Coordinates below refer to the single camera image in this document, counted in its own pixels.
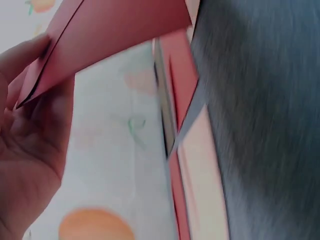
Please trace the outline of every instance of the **orange fruit print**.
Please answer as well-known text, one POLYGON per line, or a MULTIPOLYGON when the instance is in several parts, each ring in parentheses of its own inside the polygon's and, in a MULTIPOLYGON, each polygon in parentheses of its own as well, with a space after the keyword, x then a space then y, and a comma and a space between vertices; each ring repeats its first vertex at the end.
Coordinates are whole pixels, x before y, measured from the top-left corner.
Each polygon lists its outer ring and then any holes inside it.
POLYGON ((27 0, 25 4, 30 5, 29 15, 33 11, 36 13, 44 13, 49 11, 56 3, 56 0, 27 0))
POLYGON ((135 240, 130 226, 103 209, 77 209, 62 220, 59 240, 135 240))

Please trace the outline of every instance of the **orange circle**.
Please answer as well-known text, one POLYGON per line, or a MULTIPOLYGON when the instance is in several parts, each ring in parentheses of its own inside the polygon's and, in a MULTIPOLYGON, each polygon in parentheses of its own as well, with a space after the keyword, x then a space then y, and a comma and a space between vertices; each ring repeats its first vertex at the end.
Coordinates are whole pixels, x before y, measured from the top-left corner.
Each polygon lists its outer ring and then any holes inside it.
POLYGON ((103 209, 78 209, 62 220, 60 240, 135 240, 130 226, 103 209))

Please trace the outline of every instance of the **hand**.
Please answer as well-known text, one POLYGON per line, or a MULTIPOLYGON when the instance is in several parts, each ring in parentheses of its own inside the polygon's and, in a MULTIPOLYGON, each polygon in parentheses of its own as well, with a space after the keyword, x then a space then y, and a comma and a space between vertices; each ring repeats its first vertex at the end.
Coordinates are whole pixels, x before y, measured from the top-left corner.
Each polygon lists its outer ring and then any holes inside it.
POLYGON ((21 240, 61 185, 72 122, 74 76, 14 109, 46 35, 0 55, 0 239, 21 240))

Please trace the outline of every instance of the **gray fabric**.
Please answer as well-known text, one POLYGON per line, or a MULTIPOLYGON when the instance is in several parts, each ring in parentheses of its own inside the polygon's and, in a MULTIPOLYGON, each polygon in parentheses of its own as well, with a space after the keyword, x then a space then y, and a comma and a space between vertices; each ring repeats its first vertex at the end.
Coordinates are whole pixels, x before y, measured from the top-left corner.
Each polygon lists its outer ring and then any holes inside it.
POLYGON ((319 18, 317 0, 202 0, 195 97, 209 104, 231 240, 320 239, 319 18))

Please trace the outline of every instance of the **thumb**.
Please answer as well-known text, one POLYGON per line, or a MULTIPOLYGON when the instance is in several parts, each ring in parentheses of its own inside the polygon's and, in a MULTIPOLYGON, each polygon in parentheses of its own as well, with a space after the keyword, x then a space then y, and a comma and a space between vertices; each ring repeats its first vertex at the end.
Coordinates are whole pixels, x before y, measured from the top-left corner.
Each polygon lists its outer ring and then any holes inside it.
POLYGON ((12 82, 28 65, 42 55, 49 45, 46 34, 20 43, 0 54, 0 124, 4 121, 4 111, 8 96, 8 84, 12 82))

